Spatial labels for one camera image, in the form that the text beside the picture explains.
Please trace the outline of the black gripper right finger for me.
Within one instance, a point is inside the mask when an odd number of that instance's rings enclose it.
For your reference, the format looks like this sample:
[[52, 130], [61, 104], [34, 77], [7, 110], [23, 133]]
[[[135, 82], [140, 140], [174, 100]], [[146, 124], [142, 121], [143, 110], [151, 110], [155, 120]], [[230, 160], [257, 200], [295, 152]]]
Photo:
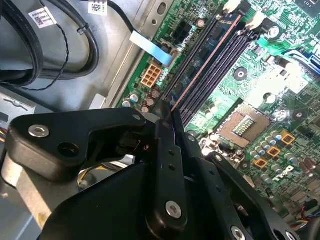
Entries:
[[212, 209], [211, 229], [217, 240], [296, 240], [298, 235], [219, 153], [202, 154], [197, 140], [185, 133], [181, 114], [171, 113], [175, 139], [194, 170], [195, 183]]

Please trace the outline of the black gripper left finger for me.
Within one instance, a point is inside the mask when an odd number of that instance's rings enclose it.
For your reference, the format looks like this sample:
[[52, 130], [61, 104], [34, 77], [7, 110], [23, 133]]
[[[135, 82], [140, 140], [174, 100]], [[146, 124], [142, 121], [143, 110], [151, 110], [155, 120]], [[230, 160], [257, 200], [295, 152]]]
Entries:
[[22, 115], [9, 126], [4, 183], [43, 228], [64, 201], [137, 164], [181, 164], [172, 113], [130, 108]]

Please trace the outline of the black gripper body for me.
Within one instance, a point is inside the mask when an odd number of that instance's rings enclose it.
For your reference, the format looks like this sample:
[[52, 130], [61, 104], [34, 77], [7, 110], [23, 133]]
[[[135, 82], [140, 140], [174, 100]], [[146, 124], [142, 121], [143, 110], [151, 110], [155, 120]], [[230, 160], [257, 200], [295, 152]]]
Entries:
[[41, 238], [216, 240], [204, 197], [181, 164], [134, 164], [61, 203]]

